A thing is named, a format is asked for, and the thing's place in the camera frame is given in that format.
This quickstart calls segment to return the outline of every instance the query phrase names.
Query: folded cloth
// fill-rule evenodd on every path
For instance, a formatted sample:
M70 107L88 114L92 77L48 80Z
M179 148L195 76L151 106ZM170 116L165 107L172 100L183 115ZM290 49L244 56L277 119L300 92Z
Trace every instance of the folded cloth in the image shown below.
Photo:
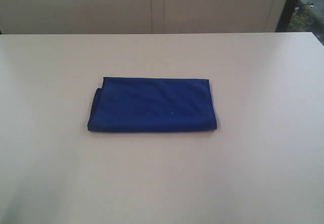
M217 128L207 79L104 77L88 130L180 132Z

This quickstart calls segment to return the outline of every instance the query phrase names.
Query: table surface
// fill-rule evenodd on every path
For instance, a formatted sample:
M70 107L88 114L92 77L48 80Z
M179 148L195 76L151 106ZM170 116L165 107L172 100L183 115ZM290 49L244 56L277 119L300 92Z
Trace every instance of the table surface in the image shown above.
M0 223L324 223L311 33L0 36ZM219 128L93 133L103 76L208 78Z

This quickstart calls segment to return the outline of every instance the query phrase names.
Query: cabinet door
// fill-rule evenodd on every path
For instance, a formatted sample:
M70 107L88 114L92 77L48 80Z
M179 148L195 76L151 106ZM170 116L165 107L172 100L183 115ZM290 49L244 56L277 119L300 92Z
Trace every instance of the cabinet door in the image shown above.
M150 33L151 0L0 0L4 33Z
M263 32L273 1L165 0L165 32Z

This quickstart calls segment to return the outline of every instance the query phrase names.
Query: blue towel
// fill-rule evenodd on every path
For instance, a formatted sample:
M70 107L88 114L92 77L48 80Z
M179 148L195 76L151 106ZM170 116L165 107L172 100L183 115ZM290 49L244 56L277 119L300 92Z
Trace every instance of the blue towel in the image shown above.
M104 77L88 130L181 132L217 128L207 79Z

